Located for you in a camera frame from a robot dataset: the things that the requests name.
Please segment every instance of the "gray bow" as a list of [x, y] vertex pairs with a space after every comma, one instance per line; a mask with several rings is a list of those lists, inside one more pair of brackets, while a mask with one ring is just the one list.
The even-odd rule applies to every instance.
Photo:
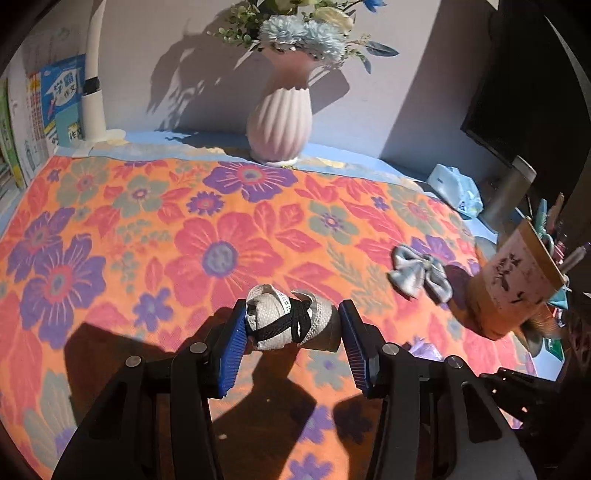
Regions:
[[447, 303], [453, 294], [443, 264], [432, 255], [423, 255], [408, 245], [399, 245], [392, 252], [394, 270], [388, 273], [392, 285], [402, 293], [417, 298], [423, 286], [439, 303]]

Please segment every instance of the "blue book cover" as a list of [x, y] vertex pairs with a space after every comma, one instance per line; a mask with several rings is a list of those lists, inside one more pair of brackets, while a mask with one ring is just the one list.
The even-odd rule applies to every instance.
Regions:
[[41, 113], [46, 138], [69, 147], [81, 134], [79, 106], [85, 56], [78, 55], [41, 69]]

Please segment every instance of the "pink vase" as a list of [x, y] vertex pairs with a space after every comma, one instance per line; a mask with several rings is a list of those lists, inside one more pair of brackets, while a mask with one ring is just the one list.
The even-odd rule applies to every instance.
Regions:
[[260, 163], [292, 165], [312, 133], [308, 79], [320, 62], [301, 50], [265, 48], [263, 54], [275, 70], [246, 124], [251, 156]]

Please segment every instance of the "floral tablecloth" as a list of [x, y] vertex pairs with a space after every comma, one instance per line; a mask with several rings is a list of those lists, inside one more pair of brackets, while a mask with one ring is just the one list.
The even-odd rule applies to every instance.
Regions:
[[[0, 418], [44, 479], [76, 422], [130, 354], [162, 358], [202, 338], [258, 283], [352, 298], [386, 340], [417, 337], [477, 373], [531, 363], [447, 306], [391, 288], [405, 242], [473, 273], [458, 215], [402, 186], [252, 163], [53, 157], [0, 242]], [[227, 480], [361, 479], [380, 402], [338, 353], [245, 355], [210, 402]]]

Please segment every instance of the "lamp pole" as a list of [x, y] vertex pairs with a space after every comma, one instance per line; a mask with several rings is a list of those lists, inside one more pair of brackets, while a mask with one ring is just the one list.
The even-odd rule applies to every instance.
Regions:
[[82, 123], [84, 139], [89, 142], [122, 140], [125, 131], [107, 130], [103, 92], [99, 80], [100, 30], [105, 14], [106, 0], [94, 0], [86, 39], [85, 80], [82, 90]]

